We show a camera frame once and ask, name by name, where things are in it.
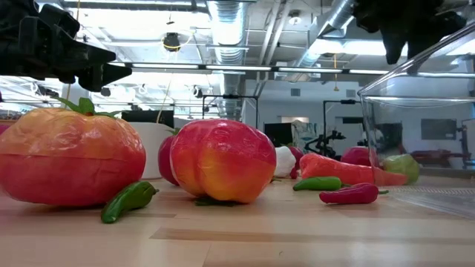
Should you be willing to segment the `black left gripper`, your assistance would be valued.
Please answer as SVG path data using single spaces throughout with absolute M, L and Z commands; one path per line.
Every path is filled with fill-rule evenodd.
M 73 40 L 78 31 L 79 22 L 52 4 L 0 0 L 0 76 L 56 78 L 73 84 L 74 72 L 60 68 L 85 68 L 76 75 L 79 85 L 100 92 L 132 74 L 130 67 L 106 64 L 116 59 L 114 52 Z

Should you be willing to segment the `large orange-red tomato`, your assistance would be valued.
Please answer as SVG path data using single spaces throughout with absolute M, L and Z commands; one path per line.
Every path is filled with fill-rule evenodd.
M 145 149 L 137 131 L 89 98 L 37 108 L 0 134 L 0 189 L 47 205 L 103 204 L 141 179 Z

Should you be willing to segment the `green jalapeno pepper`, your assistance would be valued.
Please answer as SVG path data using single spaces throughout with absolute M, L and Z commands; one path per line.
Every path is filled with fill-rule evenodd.
M 310 177 L 293 185 L 294 191 L 337 191 L 349 187 L 338 177 Z
M 150 182 L 140 181 L 130 184 L 102 209 L 102 223 L 115 223 L 123 214 L 146 207 L 158 191 Z

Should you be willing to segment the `orange carrot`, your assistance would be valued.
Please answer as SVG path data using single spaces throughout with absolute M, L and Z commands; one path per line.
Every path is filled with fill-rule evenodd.
M 404 174 L 387 172 L 377 167 L 339 162 L 314 153 L 302 156 L 300 167 L 303 179 L 338 177 L 342 183 L 348 185 L 367 182 L 382 186 L 399 186 L 408 182 L 408 177 Z

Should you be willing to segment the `red-yellow peach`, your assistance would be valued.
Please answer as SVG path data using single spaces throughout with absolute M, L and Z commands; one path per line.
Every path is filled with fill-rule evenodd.
M 170 150 L 180 187 L 195 197 L 249 204 L 271 182 L 275 147 L 258 129 L 228 119 L 194 120 L 181 128 Z

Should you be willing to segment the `white garlic bulb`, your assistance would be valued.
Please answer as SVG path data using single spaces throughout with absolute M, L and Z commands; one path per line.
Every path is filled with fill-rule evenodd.
M 295 167 L 296 158 L 287 146 L 275 149 L 277 164 L 274 172 L 275 177 L 288 177 Z

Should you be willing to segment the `white pillar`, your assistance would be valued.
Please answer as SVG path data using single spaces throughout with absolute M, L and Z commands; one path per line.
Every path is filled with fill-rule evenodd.
M 60 96 L 78 105 L 79 99 L 82 97 L 89 99 L 91 97 L 91 92 L 89 90 L 82 88 L 77 82 L 72 85 L 63 84 L 62 92 Z

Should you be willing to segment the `clear plastic bin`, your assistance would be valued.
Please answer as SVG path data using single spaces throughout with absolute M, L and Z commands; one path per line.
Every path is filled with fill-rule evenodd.
M 378 187 L 398 200 L 475 220 L 475 20 L 358 94 L 377 168 L 384 170 L 382 161 L 389 156 L 413 151 L 443 149 L 465 155 L 414 158 L 420 169 L 416 183 Z M 422 139 L 421 119 L 455 119 L 456 138 Z M 382 123 L 402 123 L 400 154 L 377 152 L 376 125 Z

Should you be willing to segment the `black computer monitor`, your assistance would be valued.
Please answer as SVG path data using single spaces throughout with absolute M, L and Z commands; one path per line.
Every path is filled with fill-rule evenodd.
M 127 122 L 152 122 L 174 127 L 174 111 L 123 111 L 121 118 Z

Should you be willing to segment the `white plastic bin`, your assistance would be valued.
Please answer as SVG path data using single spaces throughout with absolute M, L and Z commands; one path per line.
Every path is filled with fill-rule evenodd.
M 158 151 L 162 142 L 172 135 L 174 129 L 167 125 L 151 122 L 131 122 L 131 126 L 139 134 L 145 148 L 146 161 L 142 179 L 160 178 Z

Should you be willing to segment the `white teal floral cloth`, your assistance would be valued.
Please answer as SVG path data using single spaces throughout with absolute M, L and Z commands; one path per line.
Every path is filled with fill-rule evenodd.
M 304 154 L 308 152 L 305 145 L 318 137 L 318 126 L 316 123 L 301 122 L 295 120 L 291 123 L 292 144 L 300 149 Z

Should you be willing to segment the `long ceiling light strip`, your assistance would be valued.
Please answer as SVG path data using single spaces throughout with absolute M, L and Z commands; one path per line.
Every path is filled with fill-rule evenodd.
M 155 70 L 228 70 L 228 71 L 257 71 L 257 72 L 284 72 L 284 73 L 331 73 L 331 74 L 355 74 L 355 75 L 383 75 L 388 70 L 366 70 L 346 68 L 322 68 L 322 67 L 281 67 L 263 65 L 204 65 L 204 64 L 157 64 L 157 63 L 133 63 L 113 62 L 120 67 L 132 67 L 133 69 Z

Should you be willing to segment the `slanted silver ceiling duct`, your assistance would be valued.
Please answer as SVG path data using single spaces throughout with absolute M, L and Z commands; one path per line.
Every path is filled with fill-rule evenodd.
M 307 31 L 307 47 L 293 67 L 314 67 L 324 54 L 341 52 L 340 41 L 346 36 L 347 26 L 353 20 L 356 0 L 334 0 L 328 12 L 313 19 Z

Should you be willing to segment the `dark wall panel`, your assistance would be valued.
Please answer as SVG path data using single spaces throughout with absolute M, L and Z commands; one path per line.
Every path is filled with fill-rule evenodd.
M 455 119 L 421 119 L 421 138 L 424 140 L 454 140 L 457 129 Z

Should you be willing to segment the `black frame stand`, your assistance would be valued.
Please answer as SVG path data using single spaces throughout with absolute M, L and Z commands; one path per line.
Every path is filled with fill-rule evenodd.
M 203 94 L 202 97 L 202 119 L 204 119 L 205 116 L 205 106 L 208 106 L 208 104 L 205 103 L 205 99 L 207 97 L 212 97 L 212 98 L 221 98 L 221 99 L 254 99 L 255 101 L 255 127 L 259 128 L 259 107 L 258 107 L 258 96 L 241 96 L 241 95 L 234 95 L 234 94 L 223 94 L 223 95 L 216 95 L 216 94 Z
M 324 137 L 328 145 L 341 156 L 362 141 L 362 109 L 354 99 L 324 101 Z

